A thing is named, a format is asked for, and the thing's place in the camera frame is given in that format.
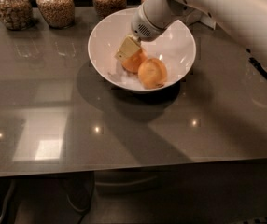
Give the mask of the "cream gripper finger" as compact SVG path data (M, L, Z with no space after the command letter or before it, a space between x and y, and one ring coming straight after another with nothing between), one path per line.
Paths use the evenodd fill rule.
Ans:
M115 58L122 63L132 57L140 48L140 39L134 35L127 35L117 49Z

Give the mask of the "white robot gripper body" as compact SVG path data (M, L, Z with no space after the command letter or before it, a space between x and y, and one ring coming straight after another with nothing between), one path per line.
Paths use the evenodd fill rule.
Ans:
M184 5L174 0L145 0L133 15L131 30L141 41L154 41L183 11Z

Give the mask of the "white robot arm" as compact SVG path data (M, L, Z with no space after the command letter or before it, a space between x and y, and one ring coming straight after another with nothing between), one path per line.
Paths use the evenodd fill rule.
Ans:
M175 21L199 10L211 18L249 54L249 61L267 80L267 0L146 0L131 20L131 32L116 58L126 61L142 42L157 39Z

